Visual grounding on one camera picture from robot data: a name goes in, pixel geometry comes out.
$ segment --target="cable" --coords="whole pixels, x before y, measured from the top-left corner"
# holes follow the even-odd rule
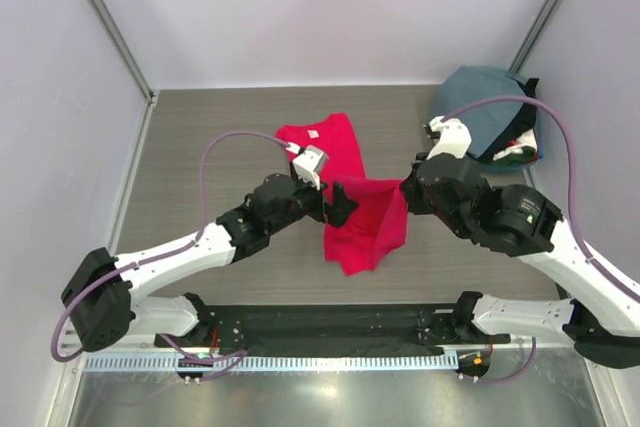
[[[477,382],[479,384],[497,385],[497,384],[504,384],[506,382],[511,382],[512,380],[516,380],[518,377],[521,377],[529,369],[529,367],[531,367],[531,365],[533,364],[533,360],[536,358],[536,351],[537,350],[538,350],[538,347],[536,345],[536,338],[532,337],[531,338],[531,353],[529,354],[529,358],[527,359],[525,364],[517,372],[515,372],[515,373],[513,373],[511,375],[508,375],[507,377],[503,377],[502,379],[483,379],[483,378],[477,378],[477,377],[473,377],[471,375],[466,375],[466,374],[462,374],[462,378],[473,380],[474,383]]]
[[[82,348],[80,348],[77,351],[75,351],[73,354],[68,355],[68,356],[65,357],[65,356],[61,355],[60,352],[58,352],[58,343],[60,342],[60,336],[62,334],[62,329],[64,328],[64,324],[71,317],[71,313],[75,310],[75,308],[78,306],[78,304],[80,304],[80,302],[82,302],[89,294],[91,294],[91,292],[93,292],[95,289],[97,289],[98,287],[100,287],[104,283],[108,282],[109,280],[113,279],[114,277],[119,276],[120,274],[122,274],[124,272],[127,272],[127,271],[129,271],[131,269],[140,268],[140,267],[142,267],[144,265],[151,264],[152,262],[157,262],[158,260],[168,259],[169,257],[173,257],[174,255],[178,255],[178,254],[181,254],[183,252],[186,252],[191,247],[196,245],[196,242],[198,240],[200,240],[200,238],[204,234],[204,231],[205,231],[205,229],[207,228],[207,225],[208,225],[207,200],[206,200],[206,195],[205,195],[205,191],[204,191],[204,171],[205,171],[207,157],[209,156],[209,153],[211,152],[211,150],[221,140],[224,140],[227,137],[231,137],[231,136],[235,136],[235,135],[251,135],[251,136],[254,136],[254,137],[261,137],[261,138],[264,138],[264,139],[271,140],[271,141],[273,141],[273,142],[275,142],[275,143],[277,143],[277,144],[279,144],[279,145],[281,145],[283,147],[286,147],[286,146],[289,145],[287,142],[285,142],[283,140],[280,140],[277,137],[274,137],[272,135],[263,134],[262,132],[254,132],[254,131],[251,131],[251,130],[236,130],[236,131],[232,131],[232,132],[227,132],[226,134],[220,135],[219,137],[216,137],[215,139],[213,139],[213,141],[211,141],[211,143],[209,144],[207,149],[202,154],[202,159],[200,160],[199,179],[200,179],[200,203],[201,203],[201,206],[202,206],[202,224],[201,224],[200,228],[198,229],[198,232],[196,234],[195,240],[191,240],[188,244],[186,244],[183,247],[180,247],[178,249],[171,250],[169,252],[165,252],[165,253],[162,253],[162,254],[158,254],[158,255],[155,255],[153,257],[149,257],[147,259],[140,260],[139,262],[132,262],[132,263],[127,264],[127,265],[125,265],[123,267],[119,267],[119,268],[109,272],[108,274],[103,275],[99,279],[93,281],[91,284],[89,284],[87,287],[85,287],[83,290],[81,290],[80,293],[78,293],[78,295],[69,303],[67,308],[64,310],[64,312],[60,316],[60,319],[58,320],[58,323],[56,324],[56,327],[55,327],[55,329],[53,331],[53,335],[51,337],[50,350],[51,350],[51,356],[55,360],[57,360],[58,362],[69,362],[69,361],[77,358],[80,354],[82,354],[83,350],[82,350]]]
[[[612,274],[609,269],[607,269],[600,261],[593,257],[593,253],[589,250],[589,247],[586,244],[584,235],[582,234],[582,230],[580,229],[580,225],[578,224],[578,217],[576,214],[576,162],[575,162],[575,151],[573,147],[573,140],[571,138],[571,134],[569,133],[569,129],[564,121],[560,118],[558,113],[549,107],[544,102],[541,102],[538,99],[533,99],[531,97],[526,97],[524,95],[500,95],[497,97],[489,97],[488,99],[479,100],[477,102],[473,102],[468,104],[460,109],[455,110],[454,112],[443,117],[442,122],[445,122],[453,117],[459,117],[460,115],[468,112],[470,110],[477,109],[478,107],[484,107],[489,104],[497,104],[502,102],[522,102],[524,104],[530,104],[534,107],[539,108],[546,112],[556,123],[556,125],[560,128],[562,132],[562,136],[564,137],[564,143],[567,147],[567,157],[569,159],[569,186],[568,186],[568,200],[569,200],[569,227],[575,238],[576,244],[582,251],[582,253],[587,258],[587,262],[589,262],[595,269],[602,274],[602,276],[611,282],[614,286],[618,288],[622,293],[629,296],[636,302],[640,302],[640,295],[637,294],[633,289],[628,287],[623,281],[618,279],[614,274]]]

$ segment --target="white wall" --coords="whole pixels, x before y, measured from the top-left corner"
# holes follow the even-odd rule
[[[543,0],[106,0],[154,88],[440,82],[507,66]]]
[[[564,0],[534,49],[525,73],[558,109],[578,151],[578,209],[589,241],[640,279],[640,7],[638,0]],[[566,206],[566,155],[557,129],[543,123],[546,157],[535,173]],[[616,374],[623,400],[640,405],[640,368]],[[640,411],[631,415],[640,425]]]
[[[143,110],[86,0],[0,0],[2,425],[45,421],[59,295],[106,242]]]

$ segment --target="reflective metal surface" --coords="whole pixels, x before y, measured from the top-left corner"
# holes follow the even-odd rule
[[[527,356],[526,350],[496,350],[489,375],[513,372]],[[137,405],[116,405],[122,401]],[[239,374],[200,386],[177,384],[173,374],[84,374],[70,425],[591,427],[604,422],[582,359],[568,349],[540,349],[532,368],[504,385],[473,384],[446,371]]]

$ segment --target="purple cable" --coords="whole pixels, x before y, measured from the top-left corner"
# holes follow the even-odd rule
[[[511,382],[512,380],[516,380],[518,377],[522,376],[529,369],[529,367],[531,367],[531,365],[533,364],[533,360],[536,358],[536,351],[537,350],[538,350],[538,347],[536,346],[536,338],[532,337],[531,338],[531,353],[529,354],[529,358],[527,359],[525,364],[520,368],[520,370],[518,370],[514,374],[508,375],[507,377],[504,377],[502,379],[483,379],[483,378],[479,378],[479,379],[476,380],[475,377],[472,377],[471,375],[463,375],[463,377],[465,379],[475,380],[475,382],[477,382],[478,384],[493,384],[493,385],[497,385],[497,384],[505,384],[507,382]]]
[[[178,255],[178,254],[181,254],[183,252],[186,252],[191,247],[196,245],[196,242],[202,237],[202,235],[204,234],[204,231],[205,231],[205,229],[207,228],[207,225],[208,225],[207,200],[206,200],[206,195],[205,195],[205,191],[204,191],[204,170],[205,170],[207,157],[209,156],[209,153],[216,146],[216,144],[218,142],[220,142],[223,139],[226,139],[227,137],[231,137],[231,136],[234,136],[234,135],[252,135],[252,136],[255,136],[255,137],[262,137],[264,139],[271,140],[271,141],[276,142],[277,144],[279,144],[279,145],[281,145],[283,147],[286,147],[287,145],[289,145],[287,142],[285,142],[283,140],[280,140],[277,137],[274,137],[272,135],[263,134],[262,132],[254,132],[254,131],[251,131],[251,130],[237,130],[237,131],[227,132],[226,134],[222,134],[221,136],[216,137],[215,139],[213,139],[213,141],[211,141],[211,143],[209,144],[207,149],[204,151],[204,154],[202,155],[202,159],[200,161],[199,178],[200,178],[200,202],[201,202],[201,205],[202,205],[202,225],[198,229],[198,233],[196,234],[195,240],[190,241],[188,244],[186,244],[183,247],[180,247],[178,249],[171,250],[171,251],[165,252],[163,254],[154,255],[153,257],[149,257],[147,259],[143,259],[143,260],[141,260],[141,261],[139,261],[137,263],[136,262],[132,262],[132,263],[127,264],[127,265],[125,265],[123,267],[119,267],[119,268],[109,272],[108,274],[103,275],[99,279],[94,280],[91,284],[89,284],[82,291],[80,291],[80,293],[69,303],[67,308],[64,310],[64,312],[60,316],[60,319],[58,320],[58,323],[56,324],[56,327],[55,327],[55,329],[53,331],[53,335],[51,337],[51,346],[50,346],[51,349],[50,350],[51,350],[51,356],[54,358],[54,360],[57,360],[58,362],[69,362],[69,361],[77,358],[80,354],[82,354],[83,350],[82,350],[82,348],[80,348],[80,349],[78,349],[77,351],[75,351],[71,355],[68,355],[66,357],[62,356],[62,355],[60,355],[60,352],[58,352],[58,342],[60,341],[60,336],[62,334],[62,329],[64,328],[65,322],[67,321],[67,319],[69,319],[69,317],[71,316],[71,313],[75,310],[75,308],[78,306],[78,304],[80,304],[80,302],[82,302],[91,292],[93,292],[95,289],[100,287],[105,282],[108,282],[109,280],[113,279],[114,277],[119,276],[120,274],[122,274],[124,272],[127,272],[127,271],[129,271],[131,269],[140,268],[140,267],[142,267],[144,265],[151,264],[152,262],[157,262],[158,260],[168,259],[169,257],[173,257],[174,255]],[[239,362],[233,363],[233,364],[231,364],[230,367],[235,367],[238,363]],[[207,378],[206,380],[211,380],[211,379],[215,378],[215,377],[211,377],[211,376],[208,376],[208,377],[210,377],[210,378]]]
[[[461,107],[451,114],[444,116],[442,121],[444,122],[453,117],[459,117],[465,112],[477,109],[478,107],[484,107],[485,105],[497,104],[500,102],[522,102],[524,104],[533,105],[534,107],[545,111],[560,128],[562,136],[564,137],[564,143],[567,147],[567,157],[569,159],[569,227],[571,228],[571,232],[573,233],[576,244],[578,244],[578,247],[580,248],[582,253],[585,255],[585,257],[587,257],[587,262],[593,265],[593,267],[595,267],[595,269],[600,272],[600,274],[602,274],[604,278],[615,285],[622,293],[628,295],[636,302],[640,302],[640,295],[638,295],[633,291],[633,289],[625,285],[624,282],[622,282],[614,274],[612,274],[609,269],[602,265],[602,263],[600,263],[597,259],[594,259],[593,254],[589,250],[589,247],[587,247],[584,235],[582,234],[582,230],[580,229],[580,226],[578,224],[578,216],[576,214],[576,162],[573,140],[571,138],[571,134],[569,133],[567,125],[555,110],[538,99],[532,99],[531,97],[525,97],[524,95],[500,95],[497,97],[489,97],[488,99],[479,100],[477,102],[473,102],[472,104]]]

